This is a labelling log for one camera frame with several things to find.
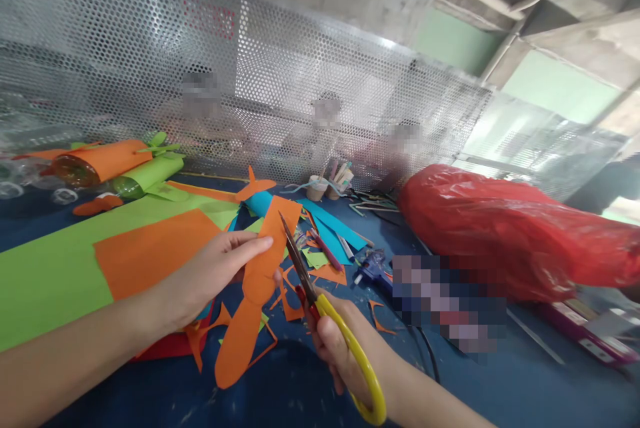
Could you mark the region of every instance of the scissor blade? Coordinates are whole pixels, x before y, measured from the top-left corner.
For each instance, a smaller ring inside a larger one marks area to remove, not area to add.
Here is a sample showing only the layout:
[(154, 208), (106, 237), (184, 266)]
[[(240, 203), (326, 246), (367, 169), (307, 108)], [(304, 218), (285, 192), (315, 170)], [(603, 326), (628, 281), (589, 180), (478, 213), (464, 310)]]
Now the scissor blade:
[(282, 216), (282, 213), (280, 213), (280, 218), (282, 219), (282, 224), (285, 227), (285, 234), (287, 236), (287, 249), (289, 250), (291, 260), (293, 261), (295, 272), (298, 274), (298, 278), (300, 278), (300, 284), (305, 290), (305, 294), (307, 296), (309, 304), (315, 303), (315, 301), (318, 299), (318, 296), (315, 294), (315, 290), (311, 285), (311, 278), (309, 278), (309, 272), (307, 271), (305, 264), (302, 261), (302, 256), (300, 256), (300, 250), (298, 250), (298, 247), (293, 241), (293, 236), (291, 234), (291, 231), (289, 230), (289, 227), (287, 226), (287, 221), (285, 220), (284, 216)]

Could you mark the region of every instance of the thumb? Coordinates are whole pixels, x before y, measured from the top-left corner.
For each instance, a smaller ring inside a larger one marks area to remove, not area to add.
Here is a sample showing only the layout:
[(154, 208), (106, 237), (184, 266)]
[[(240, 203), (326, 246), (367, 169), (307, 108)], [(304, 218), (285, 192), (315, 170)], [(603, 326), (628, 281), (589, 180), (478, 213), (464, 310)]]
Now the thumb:
[(330, 317), (323, 316), (318, 322), (317, 330), (318, 336), (331, 354), (338, 372), (344, 377), (350, 370), (350, 356), (347, 342), (342, 336), (340, 328)]
[(250, 259), (271, 248), (272, 244), (273, 238), (271, 237), (254, 238), (228, 252), (226, 254), (227, 262), (230, 267), (237, 271), (246, 265)]

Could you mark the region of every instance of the left hand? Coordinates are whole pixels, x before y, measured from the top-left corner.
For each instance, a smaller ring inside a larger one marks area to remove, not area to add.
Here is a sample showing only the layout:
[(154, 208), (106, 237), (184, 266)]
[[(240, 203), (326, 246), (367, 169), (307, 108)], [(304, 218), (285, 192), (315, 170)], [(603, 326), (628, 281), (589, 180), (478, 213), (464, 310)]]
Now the left hand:
[[(182, 268), (158, 283), (152, 289), (163, 300), (171, 328), (180, 329), (192, 322), (223, 288), (241, 281), (244, 265), (272, 244), (273, 238), (258, 238), (249, 231), (220, 233)], [(279, 278), (276, 268), (274, 282), (279, 283)]]

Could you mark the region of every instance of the blue paper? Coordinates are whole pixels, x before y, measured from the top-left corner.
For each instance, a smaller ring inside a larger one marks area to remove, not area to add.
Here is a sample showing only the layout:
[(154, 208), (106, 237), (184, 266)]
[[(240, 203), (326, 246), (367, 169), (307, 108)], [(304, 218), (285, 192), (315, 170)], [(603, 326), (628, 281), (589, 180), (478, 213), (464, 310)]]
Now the blue paper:
[[(316, 223), (318, 221), (322, 221), (326, 226), (330, 226), (334, 232), (336, 232), (338, 235), (342, 236), (342, 238), (347, 240), (347, 243), (350, 244), (356, 251), (360, 251), (362, 250), (362, 248), (366, 246), (367, 244), (366, 241), (364, 241), (362, 238), (356, 235), (351, 228), (346, 226), (342, 221), (338, 220), (338, 218), (336, 218), (335, 216), (333, 216), (332, 214), (324, 210), (324, 208), (320, 208), (318, 205), (316, 205), (314, 202), (312, 202), (309, 199), (302, 200), (300, 203), (302, 204), (302, 206), (304, 206), (305, 209), (311, 212), (311, 214), (313, 215), (313, 219), (316, 221)], [(319, 233), (319, 235), (320, 235), (320, 238), (322, 238), (322, 240), (325, 239), (324, 236), (322, 236), (322, 233)], [(344, 253), (342, 246), (340, 246), (340, 252)]]
[(236, 215), (235, 218), (231, 220), (231, 224), (229, 225), (229, 229), (227, 231), (235, 231), (235, 224), (237, 222), (238, 222), (238, 215)]
[(338, 260), (338, 263), (341, 265), (350, 265), (351, 262), (349, 261), (344, 248), (342, 248), (340, 240), (338, 240), (338, 237), (334, 232), (327, 228), (327, 226), (322, 223), (322, 221), (318, 220), (318, 218), (314, 217), (313, 219), (315, 220), (315, 224), (318, 226), (318, 235), (320, 235), (320, 238), (325, 242), (325, 245), (329, 248), (329, 251), (333, 256), (335, 256), (336, 260)]
[(251, 210), (258, 215), (259, 218), (267, 216), (269, 206), (271, 206), (271, 200), (273, 195), (268, 191), (260, 191), (254, 196), (245, 201), (245, 204), (251, 208)]
[(209, 312), (211, 311), (211, 301), (207, 303), (204, 310), (200, 312), (200, 314), (196, 317), (196, 320), (204, 319), (209, 316)]

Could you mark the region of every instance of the yellow scissors handle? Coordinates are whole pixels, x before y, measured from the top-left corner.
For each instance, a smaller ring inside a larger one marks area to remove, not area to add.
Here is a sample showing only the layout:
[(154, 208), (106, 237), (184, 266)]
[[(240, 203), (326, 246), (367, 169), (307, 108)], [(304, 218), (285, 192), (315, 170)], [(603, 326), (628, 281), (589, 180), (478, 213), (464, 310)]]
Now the yellow scissors handle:
[(362, 374), (365, 376), (365, 380), (367, 382), (367, 386), (369, 391), (371, 392), (371, 399), (373, 400), (373, 410), (370, 411), (362, 401), (358, 400), (354, 396), (353, 393), (350, 392), (351, 398), (353, 398), (353, 402), (355, 403), (356, 408), (367, 422), (372, 425), (380, 426), (387, 419), (387, 405), (385, 403), (385, 396), (382, 393), (382, 388), (380, 387), (380, 382), (378, 382), (378, 378), (375, 376), (375, 372), (365, 354), (356, 340), (355, 336), (342, 319), (342, 317), (335, 310), (333, 305), (329, 302), (324, 294), (320, 294), (318, 299), (315, 302), (315, 305), (318, 308), (318, 312), (321, 316), (329, 316), (332, 320), (334, 320), (335, 324), (340, 328), (340, 332), (342, 336), (344, 336), (345, 341), (347, 342), (347, 346), (349, 350), (353, 353), (353, 356), (360, 366), (360, 370), (362, 370)]

